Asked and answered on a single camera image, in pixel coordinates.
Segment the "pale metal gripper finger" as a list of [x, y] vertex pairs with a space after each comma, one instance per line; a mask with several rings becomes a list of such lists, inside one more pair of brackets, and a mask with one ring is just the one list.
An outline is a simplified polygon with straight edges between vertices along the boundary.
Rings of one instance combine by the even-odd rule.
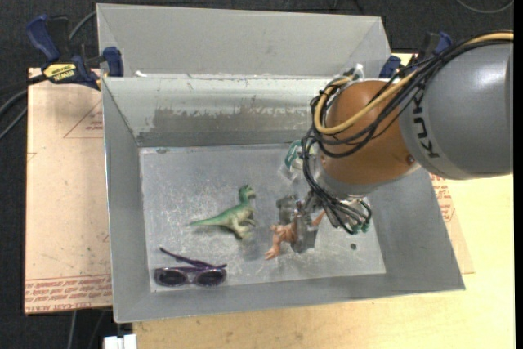
[[296, 208], [297, 196], [287, 195], [276, 200], [280, 222], [291, 222]]
[[291, 243], [291, 248], [295, 253], [304, 253], [315, 247], [318, 227], [313, 225], [309, 216], [296, 215], [293, 219], [293, 227], [295, 239]]

